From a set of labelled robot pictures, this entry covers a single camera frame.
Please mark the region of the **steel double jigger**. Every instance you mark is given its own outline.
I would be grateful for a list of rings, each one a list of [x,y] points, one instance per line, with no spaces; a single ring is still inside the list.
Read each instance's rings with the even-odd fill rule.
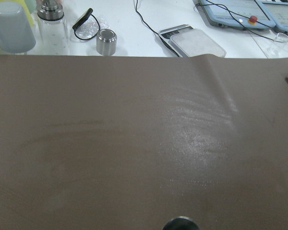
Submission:
[[[200,230],[200,228],[192,219],[179,216],[166,223],[162,230]]]

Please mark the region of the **kitchen scale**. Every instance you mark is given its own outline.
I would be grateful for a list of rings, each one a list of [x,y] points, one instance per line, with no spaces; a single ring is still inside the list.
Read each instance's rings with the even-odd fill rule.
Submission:
[[[158,32],[161,40],[179,57],[212,54],[224,58],[226,51],[204,31],[182,24]]]

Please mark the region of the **small steel cup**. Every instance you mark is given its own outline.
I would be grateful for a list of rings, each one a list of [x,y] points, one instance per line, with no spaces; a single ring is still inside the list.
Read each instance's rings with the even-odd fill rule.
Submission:
[[[112,56],[116,52],[117,35],[110,29],[102,29],[96,36],[96,50],[103,56]]]

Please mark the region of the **glass shaker bottle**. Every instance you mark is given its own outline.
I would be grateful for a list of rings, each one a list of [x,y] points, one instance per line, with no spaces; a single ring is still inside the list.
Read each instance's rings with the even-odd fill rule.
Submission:
[[[62,5],[43,0],[37,6],[37,22],[43,49],[47,55],[68,55],[68,31]]]

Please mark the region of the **blue teach pendant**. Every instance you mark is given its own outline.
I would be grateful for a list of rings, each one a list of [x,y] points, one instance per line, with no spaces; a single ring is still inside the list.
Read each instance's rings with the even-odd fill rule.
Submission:
[[[274,21],[274,31],[288,35],[288,3],[256,0],[263,12]]]
[[[254,0],[199,0],[198,6],[215,27],[268,30],[276,25]]]

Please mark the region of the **pale blue cup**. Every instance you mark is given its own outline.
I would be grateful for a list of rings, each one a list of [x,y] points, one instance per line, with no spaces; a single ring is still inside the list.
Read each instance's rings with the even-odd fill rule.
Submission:
[[[21,4],[0,1],[0,48],[9,53],[26,53],[36,39]]]

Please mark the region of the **pale green cup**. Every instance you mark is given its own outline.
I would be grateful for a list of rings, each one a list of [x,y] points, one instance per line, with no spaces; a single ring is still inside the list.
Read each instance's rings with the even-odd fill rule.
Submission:
[[[31,14],[36,9],[36,1],[35,0],[16,0],[15,2],[17,2],[18,4],[22,6],[30,26],[33,26],[34,20]]]

